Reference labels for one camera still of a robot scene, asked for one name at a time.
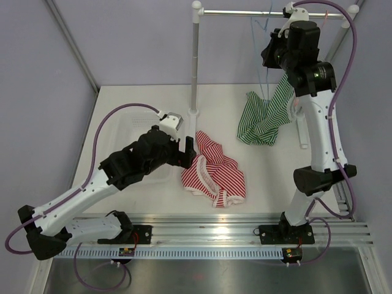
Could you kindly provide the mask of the red striped tank top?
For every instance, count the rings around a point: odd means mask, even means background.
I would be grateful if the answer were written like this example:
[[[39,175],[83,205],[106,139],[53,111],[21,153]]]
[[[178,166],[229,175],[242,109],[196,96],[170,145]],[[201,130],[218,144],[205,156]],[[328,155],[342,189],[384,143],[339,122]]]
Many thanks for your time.
[[[196,139],[200,153],[181,174],[183,188],[193,195],[206,196],[213,208],[244,203],[246,182],[237,161],[226,156],[222,145],[203,131],[196,133]]]

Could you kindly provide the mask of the green striped tank top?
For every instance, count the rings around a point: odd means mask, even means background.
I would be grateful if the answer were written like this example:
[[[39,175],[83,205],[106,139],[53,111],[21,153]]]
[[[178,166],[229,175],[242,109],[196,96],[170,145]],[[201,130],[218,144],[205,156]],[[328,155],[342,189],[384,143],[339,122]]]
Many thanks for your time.
[[[246,104],[238,123],[236,137],[247,145],[273,146],[279,128],[295,120],[295,92],[285,73],[272,98],[263,99],[254,91],[246,93]]]

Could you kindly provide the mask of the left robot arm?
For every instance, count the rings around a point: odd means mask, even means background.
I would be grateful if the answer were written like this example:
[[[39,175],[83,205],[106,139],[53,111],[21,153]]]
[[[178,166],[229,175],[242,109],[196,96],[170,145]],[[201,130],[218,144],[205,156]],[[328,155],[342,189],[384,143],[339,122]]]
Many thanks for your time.
[[[125,212],[95,219],[76,217],[165,164],[190,168],[195,157],[192,137],[186,137],[185,150],[180,151],[178,141],[152,126],[137,141],[103,160],[86,183],[40,207],[25,205],[18,210],[32,253],[46,260],[78,243],[129,244],[134,240],[134,225]]]

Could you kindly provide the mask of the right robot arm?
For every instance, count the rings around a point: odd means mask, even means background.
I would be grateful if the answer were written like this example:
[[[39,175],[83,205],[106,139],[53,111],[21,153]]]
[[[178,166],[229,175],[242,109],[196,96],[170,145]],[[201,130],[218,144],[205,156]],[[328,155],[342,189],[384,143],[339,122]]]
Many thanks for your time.
[[[294,88],[306,118],[311,143],[311,164],[293,172],[296,191],[276,225],[258,228],[263,245],[314,244],[309,214],[313,205],[336,183],[356,176],[342,150],[333,98],[333,66],[319,60],[320,28],[313,21],[288,21],[271,33],[262,51],[263,66],[282,69]]]

